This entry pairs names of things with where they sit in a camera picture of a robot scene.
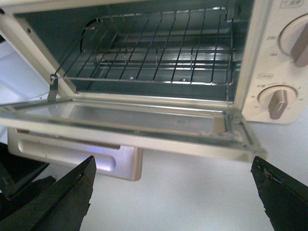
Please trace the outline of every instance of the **wire rack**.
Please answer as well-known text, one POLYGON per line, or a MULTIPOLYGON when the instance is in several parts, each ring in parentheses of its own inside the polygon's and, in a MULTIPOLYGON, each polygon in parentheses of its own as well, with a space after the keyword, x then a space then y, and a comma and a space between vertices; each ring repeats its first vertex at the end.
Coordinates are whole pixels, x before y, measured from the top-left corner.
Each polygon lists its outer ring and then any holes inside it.
POLYGON ((51 78, 230 85, 234 50, 226 15, 215 7, 95 18, 51 78))

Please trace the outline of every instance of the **temperature knob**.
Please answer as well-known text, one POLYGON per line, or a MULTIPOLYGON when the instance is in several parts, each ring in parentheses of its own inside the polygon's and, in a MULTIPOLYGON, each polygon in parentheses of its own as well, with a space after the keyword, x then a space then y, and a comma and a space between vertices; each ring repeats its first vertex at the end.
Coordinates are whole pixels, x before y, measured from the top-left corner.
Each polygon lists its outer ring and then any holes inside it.
POLYGON ((292 57, 295 66, 308 65, 308 15, 301 16, 287 25, 279 36, 282 52, 292 57))

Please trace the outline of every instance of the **oven door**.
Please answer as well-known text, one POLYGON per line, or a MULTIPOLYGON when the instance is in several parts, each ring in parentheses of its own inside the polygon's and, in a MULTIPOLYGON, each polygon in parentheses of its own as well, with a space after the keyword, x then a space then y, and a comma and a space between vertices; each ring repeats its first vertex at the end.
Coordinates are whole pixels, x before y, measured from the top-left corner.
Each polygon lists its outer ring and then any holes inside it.
POLYGON ((252 162, 266 158, 240 111, 227 107, 57 99, 6 104, 11 153, 75 166, 88 156, 98 173, 141 177, 142 149, 252 162))

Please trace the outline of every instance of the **black plastic piece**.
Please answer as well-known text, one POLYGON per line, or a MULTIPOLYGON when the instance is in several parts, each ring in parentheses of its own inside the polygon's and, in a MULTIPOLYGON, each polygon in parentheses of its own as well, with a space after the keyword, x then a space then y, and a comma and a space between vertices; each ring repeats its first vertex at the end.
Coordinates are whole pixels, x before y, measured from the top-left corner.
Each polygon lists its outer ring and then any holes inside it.
POLYGON ((5 41, 4 37, 2 37, 2 36, 0 35, 0 43, 2 43, 2 42, 4 42, 4 41, 5 41))
POLYGON ((53 177, 46 177, 44 179, 37 180, 31 183, 25 188, 18 196, 9 201, 5 196, 0 194, 0 221, 22 208, 43 191, 48 189, 51 185, 56 182, 53 177))
POLYGON ((258 156, 251 172, 275 231, 308 230, 308 187, 258 156))
POLYGON ((1 231, 78 231, 89 209, 96 165, 93 156, 30 203, 0 222, 1 231))
POLYGON ((49 164, 15 156, 0 143, 0 190, 11 200, 38 176, 49 164))

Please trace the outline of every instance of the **door hinge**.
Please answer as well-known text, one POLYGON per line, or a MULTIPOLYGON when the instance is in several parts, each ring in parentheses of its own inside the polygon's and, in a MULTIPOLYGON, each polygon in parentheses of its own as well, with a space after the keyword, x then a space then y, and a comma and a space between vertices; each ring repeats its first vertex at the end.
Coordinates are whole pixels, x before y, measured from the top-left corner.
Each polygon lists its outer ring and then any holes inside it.
POLYGON ((56 96, 58 94, 58 81, 59 79, 51 76, 51 84, 50 84, 50 88, 49 88, 49 94, 47 97, 47 102, 53 102, 56 100, 56 96))

